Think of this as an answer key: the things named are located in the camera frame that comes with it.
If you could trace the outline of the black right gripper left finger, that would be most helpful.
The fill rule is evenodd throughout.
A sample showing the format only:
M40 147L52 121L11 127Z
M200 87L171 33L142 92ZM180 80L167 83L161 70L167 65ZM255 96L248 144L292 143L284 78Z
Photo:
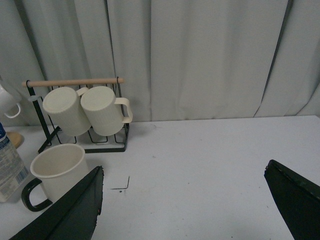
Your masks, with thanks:
M90 240L101 214L104 170L97 166L12 240Z

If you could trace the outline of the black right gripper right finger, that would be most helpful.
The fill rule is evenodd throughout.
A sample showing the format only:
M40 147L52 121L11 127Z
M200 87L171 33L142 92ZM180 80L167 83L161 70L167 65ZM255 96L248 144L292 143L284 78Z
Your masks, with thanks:
M320 238L320 187L276 160L264 171L273 200L295 240Z

